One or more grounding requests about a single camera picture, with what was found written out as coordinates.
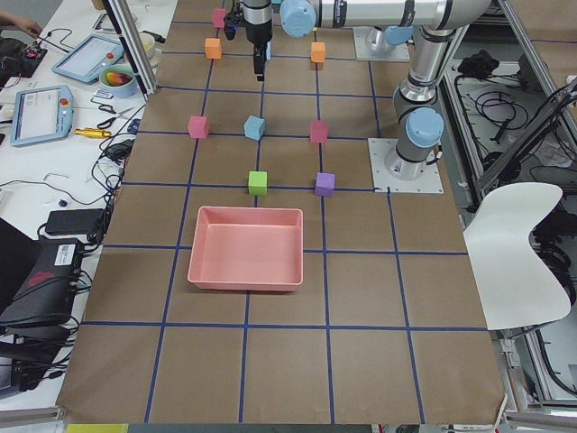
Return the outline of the pink block near arm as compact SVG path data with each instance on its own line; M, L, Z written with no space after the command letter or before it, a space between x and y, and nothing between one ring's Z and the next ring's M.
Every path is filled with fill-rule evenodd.
M325 120L313 120L309 128L311 143L325 143L329 135L329 123Z

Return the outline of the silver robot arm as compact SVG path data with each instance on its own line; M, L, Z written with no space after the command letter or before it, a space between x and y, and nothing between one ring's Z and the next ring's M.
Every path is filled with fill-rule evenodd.
M283 1L279 19L284 32L293 38L309 35L315 28L344 28L372 25L425 26L449 31L479 18L488 1ZM227 15L226 37L234 38L243 27L253 45L253 70L264 80L268 43L273 35L271 1L234 1Z
M394 95L400 137L387 154L391 174L405 181L419 178L439 144L444 119L433 109L438 84L466 31L488 9L488 1L406 1L402 27L416 26L415 51L407 77Z

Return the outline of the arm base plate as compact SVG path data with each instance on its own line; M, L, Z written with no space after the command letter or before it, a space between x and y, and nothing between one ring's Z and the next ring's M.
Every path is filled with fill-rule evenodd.
M353 28L357 60L409 62L408 41L413 27L364 26Z
M398 139L369 138L373 189L378 193L443 194L433 149L421 162L408 162L397 153Z

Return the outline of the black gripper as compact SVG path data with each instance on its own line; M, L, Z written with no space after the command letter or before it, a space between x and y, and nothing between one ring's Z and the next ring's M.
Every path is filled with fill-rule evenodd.
M247 40L253 45L253 70L258 81L264 80L268 42L272 39L272 5L269 0L242 1L243 23Z

